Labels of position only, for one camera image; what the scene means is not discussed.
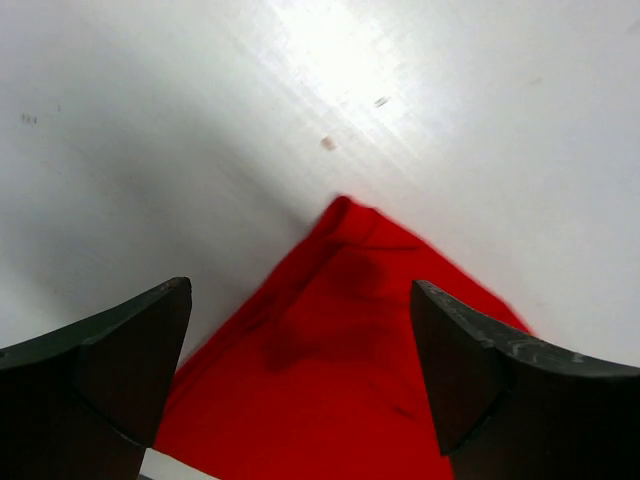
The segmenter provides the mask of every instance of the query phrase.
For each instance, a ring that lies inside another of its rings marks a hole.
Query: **red towel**
[[[374,209],[337,198],[177,373],[156,449],[234,479],[450,479],[409,318],[413,279],[524,329]]]

